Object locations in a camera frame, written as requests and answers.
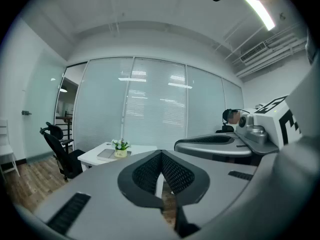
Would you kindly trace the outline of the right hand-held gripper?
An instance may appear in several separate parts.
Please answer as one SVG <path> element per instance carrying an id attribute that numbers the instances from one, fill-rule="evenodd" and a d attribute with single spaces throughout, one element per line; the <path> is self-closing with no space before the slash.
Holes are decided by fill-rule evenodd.
<path id="1" fill-rule="evenodd" d="M 180 139 L 174 150 L 202 159 L 246 158 L 277 153 L 302 137 L 297 120 L 286 103 L 277 97 L 259 109 L 243 113 L 234 133 Z"/>

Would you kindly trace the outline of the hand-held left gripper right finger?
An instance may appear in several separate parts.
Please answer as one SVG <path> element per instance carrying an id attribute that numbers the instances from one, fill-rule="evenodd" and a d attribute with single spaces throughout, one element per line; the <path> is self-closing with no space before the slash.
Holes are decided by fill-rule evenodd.
<path id="1" fill-rule="evenodd" d="M 243 191 L 255 166 L 198 158 L 172 150 L 161 152 L 161 172 L 173 191 L 176 226 L 189 234 L 226 209 Z"/>

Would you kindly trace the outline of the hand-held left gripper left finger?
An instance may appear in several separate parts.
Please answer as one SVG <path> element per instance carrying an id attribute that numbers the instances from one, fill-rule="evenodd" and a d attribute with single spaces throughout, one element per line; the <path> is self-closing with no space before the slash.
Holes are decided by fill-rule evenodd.
<path id="1" fill-rule="evenodd" d="M 126 166 L 151 151 L 93 166 L 47 197 L 34 215 L 48 223 L 75 194 L 90 196 L 88 203 L 66 232 L 75 240 L 180 240 L 157 208 L 139 207 L 119 190 L 118 175 Z"/>

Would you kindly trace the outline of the grey tray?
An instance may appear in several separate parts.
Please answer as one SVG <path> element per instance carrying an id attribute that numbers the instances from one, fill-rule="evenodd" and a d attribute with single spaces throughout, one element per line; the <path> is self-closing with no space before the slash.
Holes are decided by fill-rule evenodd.
<path id="1" fill-rule="evenodd" d="M 104 162 L 111 162 L 111 161 L 124 159 L 124 158 L 116 158 L 114 154 L 115 154 L 115 149 L 104 149 L 102 152 L 100 152 L 97 155 L 97 159 Z M 127 150 L 127 157 L 125 158 L 130 157 L 131 154 L 132 152 L 130 150 Z"/>

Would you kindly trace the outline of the blue white flower bouquet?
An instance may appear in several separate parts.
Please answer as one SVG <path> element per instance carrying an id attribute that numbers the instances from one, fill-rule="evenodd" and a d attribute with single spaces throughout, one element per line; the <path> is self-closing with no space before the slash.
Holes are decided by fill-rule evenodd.
<path id="1" fill-rule="evenodd" d="M 111 141 L 112 146 L 114 147 L 114 157 L 115 158 L 126 158 L 128 155 L 127 149 L 131 146 L 128 141 L 125 141 L 123 138 L 120 140 L 113 139 Z"/>

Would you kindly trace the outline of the black backpack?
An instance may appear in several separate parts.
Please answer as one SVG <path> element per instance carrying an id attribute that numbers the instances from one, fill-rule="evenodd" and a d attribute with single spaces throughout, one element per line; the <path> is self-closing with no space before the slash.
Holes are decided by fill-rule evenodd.
<path id="1" fill-rule="evenodd" d="M 234 128 L 231 125 L 228 124 L 224 124 L 221 129 L 216 130 L 216 133 L 233 133 L 234 132 Z"/>

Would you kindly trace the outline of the white table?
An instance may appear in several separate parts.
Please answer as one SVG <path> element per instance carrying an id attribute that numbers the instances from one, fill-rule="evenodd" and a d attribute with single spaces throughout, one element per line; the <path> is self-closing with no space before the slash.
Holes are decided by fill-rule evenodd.
<path id="1" fill-rule="evenodd" d="M 101 161 L 97 159 L 97 155 L 102 152 L 104 149 L 115 149 L 110 142 L 104 142 L 101 145 L 89 150 L 88 152 L 85 152 L 84 154 L 80 155 L 77 159 L 81 163 L 82 171 L 86 171 L 89 169 L 89 167 L 92 166 L 98 166 L 105 163 L 110 163 L 113 161 Z M 157 149 L 156 146 L 143 146 L 143 145 L 132 145 L 127 150 L 131 151 L 131 156 L 145 153 L 145 152 L 151 152 L 155 151 Z"/>

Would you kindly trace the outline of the black office chair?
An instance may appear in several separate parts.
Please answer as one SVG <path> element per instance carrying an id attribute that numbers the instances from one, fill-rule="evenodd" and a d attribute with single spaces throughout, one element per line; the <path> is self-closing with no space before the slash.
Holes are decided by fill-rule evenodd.
<path id="1" fill-rule="evenodd" d="M 44 137 L 50 148 L 55 154 L 55 158 L 60 165 L 60 173 L 63 174 L 64 179 L 74 179 L 83 172 L 81 162 L 78 157 L 85 152 L 80 149 L 75 149 L 69 152 L 69 144 L 73 142 L 72 139 L 63 140 L 63 131 L 60 127 L 46 122 L 47 127 L 41 128 L 39 133 Z"/>

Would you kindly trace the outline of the glass partition with blinds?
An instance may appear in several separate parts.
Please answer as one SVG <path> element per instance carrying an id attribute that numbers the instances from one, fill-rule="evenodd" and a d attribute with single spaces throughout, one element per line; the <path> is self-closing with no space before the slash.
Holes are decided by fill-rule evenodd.
<path id="1" fill-rule="evenodd" d="M 75 103 L 74 147 L 112 140 L 171 150 L 183 138 L 213 134 L 225 109 L 244 106 L 242 88 L 170 61 L 114 57 L 85 67 Z"/>

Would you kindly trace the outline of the dark metal shelf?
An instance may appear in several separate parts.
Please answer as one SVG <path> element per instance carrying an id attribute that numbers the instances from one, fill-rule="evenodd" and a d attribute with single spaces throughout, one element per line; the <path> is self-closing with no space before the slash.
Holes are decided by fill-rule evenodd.
<path id="1" fill-rule="evenodd" d="M 62 130 L 62 138 L 59 140 L 60 142 L 73 139 L 73 131 L 72 131 L 73 115 L 72 114 L 65 113 L 64 115 L 60 115 L 59 113 L 56 112 L 54 124 Z"/>

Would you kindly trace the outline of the ceiling air vent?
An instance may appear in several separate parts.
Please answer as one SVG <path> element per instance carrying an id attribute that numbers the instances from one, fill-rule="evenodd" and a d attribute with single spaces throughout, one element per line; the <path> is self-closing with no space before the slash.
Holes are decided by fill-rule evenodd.
<path id="1" fill-rule="evenodd" d="M 266 52 L 268 50 L 268 46 L 265 42 L 261 42 L 245 52 L 242 56 L 239 57 L 240 61 L 242 63 L 247 63 L 248 61 L 252 60 L 253 58 L 257 57 L 258 55 L 261 55 L 262 53 Z"/>

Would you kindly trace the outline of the white chair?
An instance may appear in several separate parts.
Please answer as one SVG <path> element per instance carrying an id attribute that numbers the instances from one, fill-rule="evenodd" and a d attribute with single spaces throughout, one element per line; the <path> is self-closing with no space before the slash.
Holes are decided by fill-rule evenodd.
<path id="1" fill-rule="evenodd" d="M 11 167 L 7 169 L 2 169 L 2 165 L 0 164 L 0 172 L 4 182 L 6 182 L 5 174 L 15 171 L 18 177 L 20 177 L 20 172 L 16 164 L 16 157 L 14 151 L 10 145 L 8 120 L 0 118 L 0 161 L 5 157 L 8 157 L 11 163 Z"/>

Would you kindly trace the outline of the white ceiling pipes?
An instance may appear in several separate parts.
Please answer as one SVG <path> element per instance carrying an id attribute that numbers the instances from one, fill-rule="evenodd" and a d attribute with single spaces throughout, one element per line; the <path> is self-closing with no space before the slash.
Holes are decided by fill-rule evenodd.
<path id="1" fill-rule="evenodd" d="M 268 50 L 242 63 L 240 57 L 262 42 L 265 42 Z M 295 22 L 282 29 L 274 28 L 271 31 L 260 27 L 241 44 L 230 50 L 224 60 L 232 65 L 235 75 L 242 79 L 304 50 L 306 43 L 307 27 L 302 22 Z"/>

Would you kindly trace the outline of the frosted glass door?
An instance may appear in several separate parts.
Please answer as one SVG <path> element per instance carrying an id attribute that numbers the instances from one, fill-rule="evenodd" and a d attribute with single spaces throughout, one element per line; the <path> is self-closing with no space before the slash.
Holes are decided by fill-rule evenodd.
<path id="1" fill-rule="evenodd" d="M 44 50 L 39 55 L 28 80 L 25 92 L 23 111 L 24 153 L 28 163 L 43 158 L 53 151 L 40 134 L 46 122 L 53 123 L 56 116 L 56 103 L 66 67 Z"/>

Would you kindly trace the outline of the ceiling tube light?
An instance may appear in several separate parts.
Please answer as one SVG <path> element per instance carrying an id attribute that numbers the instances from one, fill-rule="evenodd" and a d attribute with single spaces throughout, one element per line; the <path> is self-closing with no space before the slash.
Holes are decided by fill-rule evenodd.
<path id="1" fill-rule="evenodd" d="M 245 0 L 262 20 L 268 31 L 272 30 L 276 25 L 272 20 L 269 12 L 266 10 L 260 0 Z"/>

